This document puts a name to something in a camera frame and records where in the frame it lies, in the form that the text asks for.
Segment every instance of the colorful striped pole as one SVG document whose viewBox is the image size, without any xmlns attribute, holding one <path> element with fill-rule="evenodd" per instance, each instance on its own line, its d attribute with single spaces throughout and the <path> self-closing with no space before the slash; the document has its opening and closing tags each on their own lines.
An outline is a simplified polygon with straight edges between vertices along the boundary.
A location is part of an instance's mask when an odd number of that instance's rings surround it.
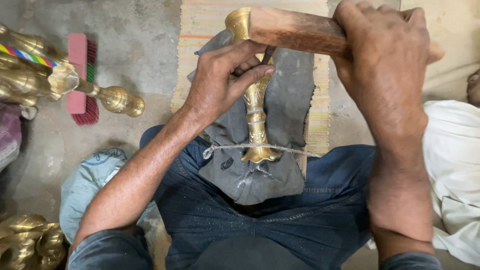
<svg viewBox="0 0 480 270">
<path fill-rule="evenodd" d="M 8 53 L 8 54 L 16 56 L 16 57 L 20 57 L 20 58 L 35 62 L 35 63 L 42 64 L 44 66 L 51 67 L 51 68 L 60 65 L 57 62 L 54 62 L 54 61 L 51 61 L 51 60 L 48 60 L 48 59 L 45 59 L 45 58 L 42 58 L 42 57 L 39 57 L 39 56 L 35 56 L 31 53 L 24 52 L 24 51 L 15 49 L 15 48 L 10 48 L 10 47 L 2 45 L 2 44 L 0 44 L 0 51 L 2 51 L 4 53 Z"/>
</svg>

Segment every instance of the shirt sleeve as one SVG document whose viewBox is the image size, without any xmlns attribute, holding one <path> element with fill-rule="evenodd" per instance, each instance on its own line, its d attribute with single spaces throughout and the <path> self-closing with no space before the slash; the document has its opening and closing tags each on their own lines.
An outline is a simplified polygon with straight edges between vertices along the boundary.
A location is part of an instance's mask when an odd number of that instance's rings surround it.
<svg viewBox="0 0 480 270">
<path fill-rule="evenodd" d="M 68 269 L 152 270 L 153 263 L 143 234 L 102 230 L 78 245 L 70 256 Z"/>
<path fill-rule="evenodd" d="M 442 270 L 442 266 L 432 254 L 406 252 L 388 258 L 380 270 Z"/>
</svg>

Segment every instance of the wooden mallet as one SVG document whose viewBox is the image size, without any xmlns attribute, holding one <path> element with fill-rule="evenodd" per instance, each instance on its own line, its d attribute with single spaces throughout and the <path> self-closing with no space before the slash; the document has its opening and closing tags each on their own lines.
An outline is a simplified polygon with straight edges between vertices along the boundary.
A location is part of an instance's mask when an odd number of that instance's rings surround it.
<svg viewBox="0 0 480 270">
<path fill-rule="evenodd" d="M 345 32 L 332 19 L 313 14 L 272 8 L 252 8 L 248 33 L 253 41 L 267 44 L 265 58 L 275 47 L 351 58 Z M 429 63 L 439 61 L 445 51 L 431 41 Z"/>
</svg>

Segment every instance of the woven mat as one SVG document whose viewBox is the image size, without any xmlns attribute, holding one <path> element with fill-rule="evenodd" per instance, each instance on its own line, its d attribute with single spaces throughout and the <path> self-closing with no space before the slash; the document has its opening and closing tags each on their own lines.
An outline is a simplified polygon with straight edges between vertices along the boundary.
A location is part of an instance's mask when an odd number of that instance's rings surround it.
<svg viewBox="0 0 480 270">
<path fill-rule="evenodd" d="M 225 18 L 230 12 L 248 6 L 328 16 L 327 0 L 243 0 L 241 3 L 235 0 L 183 0 L 178 45 L 178 81 L 173 92 L 172 112 L 180 109 L 188 96 L 191 83 L 187 75 L 196 69 L 198 61 L 194 53 L 225 29 Z M 313 78 L 317 88 L 311 101 L 306 150 L 317 154 L 328 152 L 328 60 L 326 55 L 315 55 Z"/>
</svg>

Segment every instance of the red brush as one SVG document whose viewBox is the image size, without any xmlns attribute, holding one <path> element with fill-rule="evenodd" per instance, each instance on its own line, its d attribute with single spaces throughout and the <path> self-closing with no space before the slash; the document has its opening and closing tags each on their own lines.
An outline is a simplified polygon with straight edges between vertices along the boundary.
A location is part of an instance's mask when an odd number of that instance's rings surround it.
<svg viewBox="0 0 480 270">
<path fill-rule="evenodd" d="M 96 60 L 96 43 L 87 40 L 84 34 L 70 33 L 68 36 L 68 60 L 74 65 L 80 78 L 93 82 Z M 77 125 L 93 125 L 98 122 L 98 106 L 95 98 L 73 91 L 67 96 L 67 112 Z"/>
</svg>

